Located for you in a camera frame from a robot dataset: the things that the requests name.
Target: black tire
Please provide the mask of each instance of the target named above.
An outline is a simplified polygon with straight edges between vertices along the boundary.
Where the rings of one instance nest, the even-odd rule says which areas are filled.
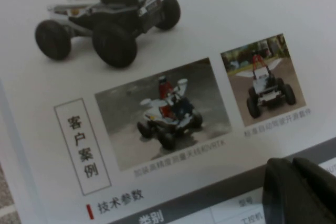
[[[258,95],[254,87],[251,87],[248,89],[248,95],[251,97],[251,99],[253,100],[255,104],[258,103]]]
[[[110,22],[100,23],[93,29],[92,43],[99,57],[116,68],[129,66],[138,53],[132,34]]]
[[[285,100],[289,105],[294,105],[296,104],[296,97],[293,92],[292,87],[289,84],[285,84],[283,86],[283,94],[285,95]]]
[[[283,82],[282,78],[277,78],[277,85],[278,85],[278,90],[283,92],[285,83]]]
[[[70,35],[53,20],[45,20],[36,27],[35,40],[39,49],[53,60],[63,60],[71,51]]]
[[[148,124],[145,125],[145,124],[142,124],[141,122],[138,122],[136,126],[143,137],[145,138],[152,137],[153,135],[152,129],[148,126]]]
[[[165,0],[162,3],[164,20],[156,25],[161,30],[173,28],[181,18],[181,9],[177,0]]]
[[[172,133],[167,130],[160,130],[157,134],[157,139],[159,140],[162,147],[166,150],[172,151],[175,149],[176,140]]]
[[[193,111],[193,128],[199,129],[202,127],[203,117],[198,111]]]
[[[277,85],[278,86],[283,86],[283,85],[285,85],[285,83],[283,82],[283,79],[282,78],[277,78]]]
[[[257,104],[255,104],[251,97],[247,98],[246,101],[248,112],[253,118],[260,117],[260,110]]]

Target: white vehicle body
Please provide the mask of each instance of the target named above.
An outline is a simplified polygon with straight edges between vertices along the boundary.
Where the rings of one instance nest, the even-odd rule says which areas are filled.
[[[262,105],[265,102],[278,99],[282,96],[280,90],[276,90],[276,85],[266,88],[269,79],[269,73],[266,67],[259,68],[255,71],[256,80],[253,80],[253,87],[256,94],[259,95],[258,105]]]
[[[177,86],[174,88],[175,94],[169,95],[165,100],[160,99],[144,99],[140,102],[140,105],[149,107],[148,110],[146,110],[143,113],[143,118],[148,121],[156,122],[159,125],[171,125],[171,126],[177,126],[177,127],[185,127],[187,126],[191,120],[192,116],[186,114],[186,117],[179,121],[179,120],[173,120],[172,118],[164,118],[160,112],[160,107],[164,107],[167,105],[173,105],[172,99],[174,96],[183,97],[186,91],[188,80],[182,79],[177,82]]]

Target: grass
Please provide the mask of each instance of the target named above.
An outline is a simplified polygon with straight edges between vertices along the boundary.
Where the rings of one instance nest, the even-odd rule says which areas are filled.
[[[275,56],[275,57],[272,57],[270,59],[266,59],[265,63],[266,64],[270,64],[272,61],[274,61],[274,60],[276,60],[278,58],[279,57]],[[249,69],[251,69],[251,70],[253,69],[253,64],[250,64],[250,65],[244,66],[242,68],[238,68],[238,69],[232,70],[232,71],[228,72],[227,75],[228,76],[233,76],[233,75],[235,75],[235,74],[237,74],[239,72],[242,72],[242,71],[245,71],[245,70],[249,70]]]

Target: pavement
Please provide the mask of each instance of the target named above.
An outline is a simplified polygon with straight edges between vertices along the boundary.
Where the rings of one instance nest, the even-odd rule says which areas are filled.
[[[257,119],[251,117],[246,105],[248,89],[253,86],[253,79],[248,77],[241,77],[238,75],[228,77],[245,126],[250,126],[252,124],[306,106],[305,98],[303,97],[299,80],[290,58],[283,58],[282,61],[279,62],[272,70],[272,73],[276,78],[283,78],[285,83],[291,85],[296,96],[297,103],[295,105],[288,105],[285,101],[282,101],[272,108],[260,107],[261,116]]]
[[[205,142],[230,132],[231,125],[224,108],[222,97],[209,63],[193,63],[157,74],[121,87],[96,94],[96,99],[109,134],[120,170],[129,169],[144,162],[169,155],[174,151],[162,148],[156,137],[145,139],[137,129],[143,120],[143,99],[157,99],[158,77],[166,75],[175,85],[187,78],[186,97],[203,116],[203,127],[188,131],[178,138],[176,150]]]

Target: red bar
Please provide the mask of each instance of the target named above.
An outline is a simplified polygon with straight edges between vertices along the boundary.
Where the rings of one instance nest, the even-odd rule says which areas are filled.
[[[89,212],[90,219],[94,220],[95,217],[93,216],[93,212],[92,212],[91,206],[90,205],[86,205],[86,209]]]

